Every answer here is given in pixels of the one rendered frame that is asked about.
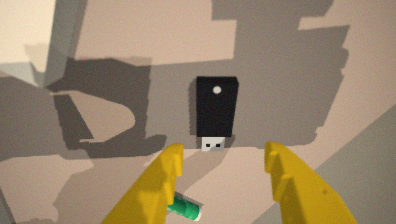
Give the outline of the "black usb stick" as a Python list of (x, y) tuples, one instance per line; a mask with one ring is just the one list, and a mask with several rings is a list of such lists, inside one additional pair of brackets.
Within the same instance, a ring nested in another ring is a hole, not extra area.
[(224, 152), (232, 136), (239, 82), (236, 76), (196, 77), (196, 130), (202, 151)]

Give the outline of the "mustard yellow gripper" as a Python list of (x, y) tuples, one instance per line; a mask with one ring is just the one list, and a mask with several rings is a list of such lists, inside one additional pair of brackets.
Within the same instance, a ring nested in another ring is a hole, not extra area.
[[(266, 142), (264, 164), (282, 224), (358, 224), (339, 194), (284, 145)], [(165, 224), (182, 168), (183, 145), (169, 145), (100, 224)]]

